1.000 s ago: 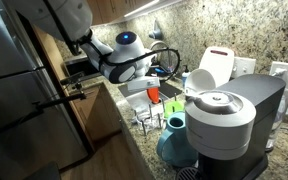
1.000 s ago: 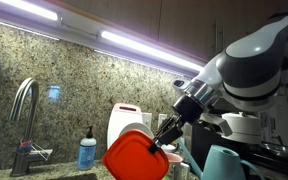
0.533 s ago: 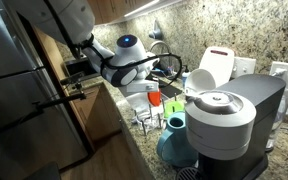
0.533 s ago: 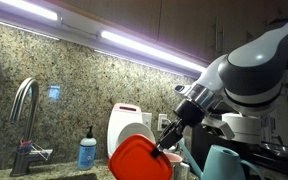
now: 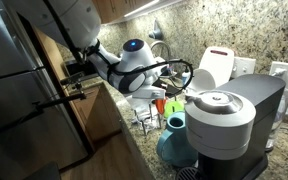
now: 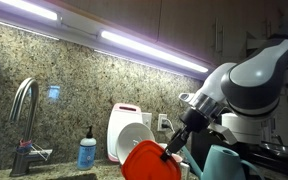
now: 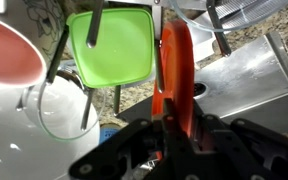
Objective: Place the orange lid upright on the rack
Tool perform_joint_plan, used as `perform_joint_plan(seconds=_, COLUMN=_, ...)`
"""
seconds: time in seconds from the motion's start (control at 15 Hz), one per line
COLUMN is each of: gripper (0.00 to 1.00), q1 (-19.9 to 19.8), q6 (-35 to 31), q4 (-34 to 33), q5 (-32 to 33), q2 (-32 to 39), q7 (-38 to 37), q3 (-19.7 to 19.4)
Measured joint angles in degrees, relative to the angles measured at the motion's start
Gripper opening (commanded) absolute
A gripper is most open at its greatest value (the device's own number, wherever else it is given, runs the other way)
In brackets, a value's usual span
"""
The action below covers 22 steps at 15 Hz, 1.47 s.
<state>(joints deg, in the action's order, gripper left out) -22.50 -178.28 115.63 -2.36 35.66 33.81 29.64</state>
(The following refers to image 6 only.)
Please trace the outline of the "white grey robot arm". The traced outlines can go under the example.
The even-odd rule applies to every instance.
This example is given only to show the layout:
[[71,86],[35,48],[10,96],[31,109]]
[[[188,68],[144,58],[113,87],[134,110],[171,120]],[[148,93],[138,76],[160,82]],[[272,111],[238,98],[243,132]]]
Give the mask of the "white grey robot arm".
[[288,68],[288,22],[240,63],[217,67],[196,93],[182,93],[188,104],[179,116],[184,126],[176,131],[161,155],[163,161],[187,143],[192,132],[200,132],[225,109],[246,120],[270,117],[279,103]]

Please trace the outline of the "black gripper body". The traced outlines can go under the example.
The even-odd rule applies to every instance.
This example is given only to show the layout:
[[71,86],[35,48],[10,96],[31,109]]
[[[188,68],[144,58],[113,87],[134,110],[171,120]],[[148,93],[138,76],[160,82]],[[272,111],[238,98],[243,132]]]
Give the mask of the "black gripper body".
[[179,119],[183,123],[183,127],[177,130],[172,136],[173,140],[187,141],[191,132],[199,133],[209,125],[208,118],[193,108],[187,108],[179,116]]

